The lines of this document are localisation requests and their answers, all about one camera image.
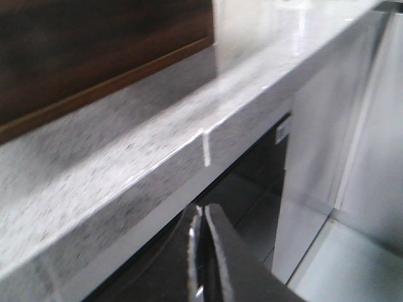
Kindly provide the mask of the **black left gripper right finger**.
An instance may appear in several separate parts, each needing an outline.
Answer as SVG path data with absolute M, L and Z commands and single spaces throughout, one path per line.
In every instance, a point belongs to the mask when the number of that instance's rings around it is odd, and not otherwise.
M 302 301 L 251 252 L 218 204 L 205 207 L 224 301 Z

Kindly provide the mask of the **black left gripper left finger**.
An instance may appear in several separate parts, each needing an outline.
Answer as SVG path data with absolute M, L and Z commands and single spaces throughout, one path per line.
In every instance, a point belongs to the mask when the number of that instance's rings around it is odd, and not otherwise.
M 199 207 L 186 207 L 85 301 L 203 301 L 200 220 Z

